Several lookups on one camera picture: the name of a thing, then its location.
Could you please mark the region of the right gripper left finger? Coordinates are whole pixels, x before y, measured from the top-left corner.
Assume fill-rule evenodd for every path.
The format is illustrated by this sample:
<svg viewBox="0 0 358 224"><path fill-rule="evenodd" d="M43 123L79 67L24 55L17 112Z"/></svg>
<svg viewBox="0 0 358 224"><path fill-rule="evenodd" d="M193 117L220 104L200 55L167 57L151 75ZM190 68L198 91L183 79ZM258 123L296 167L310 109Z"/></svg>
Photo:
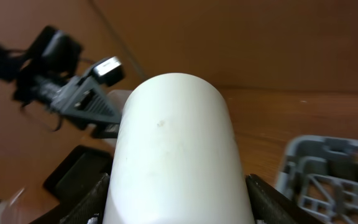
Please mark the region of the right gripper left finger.
<svg viewBox="0 0 358 224"><path fill-rule="evenodd" d="M109 181L103 174L88 193L62 202L30 224L102 224Z"/></svg>

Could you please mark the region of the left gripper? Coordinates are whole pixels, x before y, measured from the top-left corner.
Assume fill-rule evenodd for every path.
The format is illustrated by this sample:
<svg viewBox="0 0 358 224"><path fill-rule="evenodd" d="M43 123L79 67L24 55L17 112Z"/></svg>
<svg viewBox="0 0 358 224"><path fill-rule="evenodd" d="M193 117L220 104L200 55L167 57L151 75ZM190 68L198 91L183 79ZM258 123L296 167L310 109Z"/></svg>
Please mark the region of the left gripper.
<svg viewBox="0 0 358 224"><path fill-rule="evenodd" d="M16 58L19 70L12 99L22 106L34 100L50 103L40 95L41 88L47 84L61 87L52 98L51 109L80 130L92 124L93 138L116 139L122 117L120 109L94 78L73 77L82 51L82 45L67 33L45 26L24 54Z"/></svg>

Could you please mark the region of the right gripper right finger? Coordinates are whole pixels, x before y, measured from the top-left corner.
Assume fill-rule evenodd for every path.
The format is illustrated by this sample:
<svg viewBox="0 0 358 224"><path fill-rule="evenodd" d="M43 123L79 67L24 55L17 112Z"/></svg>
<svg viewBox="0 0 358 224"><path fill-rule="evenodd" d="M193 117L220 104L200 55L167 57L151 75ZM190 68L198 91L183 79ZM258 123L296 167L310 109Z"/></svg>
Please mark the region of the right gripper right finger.
<svg viewBox="0 0 358 224"><path fill-rule="evenodd" d="M255 174L245 177L254 219L274 224L323 224Z"/></svg>

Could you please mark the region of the white cup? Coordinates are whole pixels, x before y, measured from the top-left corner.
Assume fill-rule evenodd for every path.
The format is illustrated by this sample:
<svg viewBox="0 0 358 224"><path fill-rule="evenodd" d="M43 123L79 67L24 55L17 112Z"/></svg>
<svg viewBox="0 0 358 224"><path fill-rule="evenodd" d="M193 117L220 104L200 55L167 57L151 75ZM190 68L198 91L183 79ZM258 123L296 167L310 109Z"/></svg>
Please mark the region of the white cup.
<svg viewBox="0 0 358 224"><path fill-rule="evenodd" d="M105 223L253 223L226 103L207 81L167 73L123 110Z"/></svg>

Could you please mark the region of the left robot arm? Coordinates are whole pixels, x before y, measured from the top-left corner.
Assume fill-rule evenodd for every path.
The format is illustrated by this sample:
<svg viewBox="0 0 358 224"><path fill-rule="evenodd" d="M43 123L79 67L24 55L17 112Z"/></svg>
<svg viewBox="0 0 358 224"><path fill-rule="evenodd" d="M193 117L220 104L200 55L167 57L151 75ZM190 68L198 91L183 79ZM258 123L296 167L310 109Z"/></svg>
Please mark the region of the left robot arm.
<svg viewBox="0 0 358 224"><path fill-rule="evenodd" d="M25 108L33 101L85 130L93 125L92 137L118 136L120 109L101 88L113 86L124 78L117 57L90 61L84 74L76 69L84 59L80 43L62 30L45 27L26 50L5 49L0 45L0 80L15 82L13 100Z"/></svg>

